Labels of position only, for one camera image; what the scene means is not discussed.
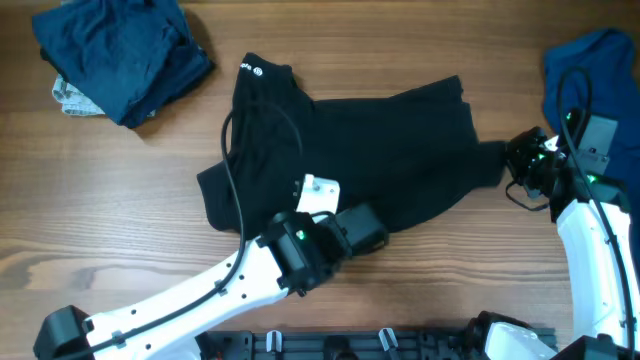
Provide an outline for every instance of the wooden surface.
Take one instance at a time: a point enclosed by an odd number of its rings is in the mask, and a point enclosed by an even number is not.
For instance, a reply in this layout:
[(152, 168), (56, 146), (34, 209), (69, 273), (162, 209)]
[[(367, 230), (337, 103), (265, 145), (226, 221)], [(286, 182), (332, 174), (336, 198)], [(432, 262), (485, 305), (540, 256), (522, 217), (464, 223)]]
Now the wooden surface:
[[(189, 22), (218, 68), (129, 131), (60, 112), (30, 27), (51, 6), (0, 1), (0, 359), (30, 359), (41, 321), (60, 307), (124, 306), (235, 250), (237, 235), (207, 223), (196, 174), (221, 159), (220, 126), (248, 51), (292, 65), (316, 99), (389, 96), (459, 74), (490, 140), (544, 125), (545, 49), (603, 26), (640, 40), (633, 1), (194, 1), (184, 4)], [(393, 235), (306, 298), (220, 328), (459, 326), (481, 310), (570, 341), (555, 227), (505, 199), (504, 184)]]

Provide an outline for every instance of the blue fabric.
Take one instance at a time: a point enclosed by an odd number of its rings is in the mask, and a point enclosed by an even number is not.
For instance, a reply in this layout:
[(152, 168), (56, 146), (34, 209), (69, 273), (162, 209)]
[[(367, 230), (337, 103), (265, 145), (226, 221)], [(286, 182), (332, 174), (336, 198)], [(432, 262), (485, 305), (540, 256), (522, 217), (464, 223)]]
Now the blue fabric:
[(33, 31), (65, 80), (129, 128), (213, 68), (175, 0), (80, 0), (34, 16)]
[[(622, 180), (631, 200), (632, 232), (640, 243), (640, 92), (632, 75), (635, 46), (631, 38), (616, 29), (590, 33), (566, 45), (553, 48), (544, 58), (546, 96), (544, 113), (560, 133), (556, 95), (562, 73), (571, 66), (585, 68), (593, 81), (592, 112), (618, 120), (609, 151), (605, 175)], [(562, 102), (566, 114), (572, 107), (586, 106), (587, 85), (580, 74), (567, 78)]]

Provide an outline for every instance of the wood grain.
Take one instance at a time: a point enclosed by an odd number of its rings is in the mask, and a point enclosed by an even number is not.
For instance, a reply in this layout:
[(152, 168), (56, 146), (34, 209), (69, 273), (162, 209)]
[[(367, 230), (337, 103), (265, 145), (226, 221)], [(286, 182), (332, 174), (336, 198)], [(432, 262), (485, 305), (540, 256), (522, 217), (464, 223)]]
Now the wood grain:
[[(0, 359), (32, 358), (41, 321), (57, 308), (124, 306), (235, 250), (237, 235), (208, 225), (195, 176), (221, 160), (219, 131), (246, 52), (292, 65), (316, 99), (389, 96), (459, 74), (490, 140), (546, 126), (545, 49), (604, 26), (640, 39), (632, 1), (183, 2), (218, 68), (129, 131), (60, 112), (30, 25), (52, 4), (0, 1)], [(475, 191), (308, 297), (220, 328), (460, 326), (492, 310), (554, 327), (566, 345), (562, 244), (547, 213), (527, 213), (503, 191)]]

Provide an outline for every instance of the black cloth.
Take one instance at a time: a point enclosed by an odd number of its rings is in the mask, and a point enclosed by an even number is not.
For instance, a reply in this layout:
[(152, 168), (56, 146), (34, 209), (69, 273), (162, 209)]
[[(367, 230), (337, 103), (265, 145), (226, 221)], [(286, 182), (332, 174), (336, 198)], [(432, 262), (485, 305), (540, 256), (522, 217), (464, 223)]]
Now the black cloth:
[[(339, 210), (368, 202), (392, 232), (441, 214), (475, 188), (497, 186), (505, 144), (478, 142), (461, 95), (454, 76), (385, 99), (313, 101), (290, 66), (247, 54), (233, 94), (229, 156), (247, 236), (296, 208), (295, 181), (305, 173), (338, 181)], [(286, 120), (256, 103), (291, 117), (302, 159)], [(211, 225), (238, 230), (224, 164), (198, 182)]]
[(33, 31), (43, 58), (129, 128), (213, 69), (176, 0), (78, 0), (34, 16)]

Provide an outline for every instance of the black t-shirt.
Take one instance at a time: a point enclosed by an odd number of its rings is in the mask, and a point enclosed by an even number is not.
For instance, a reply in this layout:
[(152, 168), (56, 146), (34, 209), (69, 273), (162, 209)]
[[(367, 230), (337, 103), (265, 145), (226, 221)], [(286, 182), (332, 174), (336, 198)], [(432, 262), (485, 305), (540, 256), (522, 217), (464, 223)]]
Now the black t-shirt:
[[(389, 231), (449, 209), (477, 187), (497, 186), (503, 142), (478, 143), (457, 76), (384, 99), (313, 101), (290, 66), (247, 54), (233, 94), (230, 166), (247, 237), (294, 210), (304, 174), (338, 181), (338, 210), (368, 202)], [(295, 123), (304, 147), (272, 106)], [(222, 163), (198, 175), (211, 225), (238, 229)]]

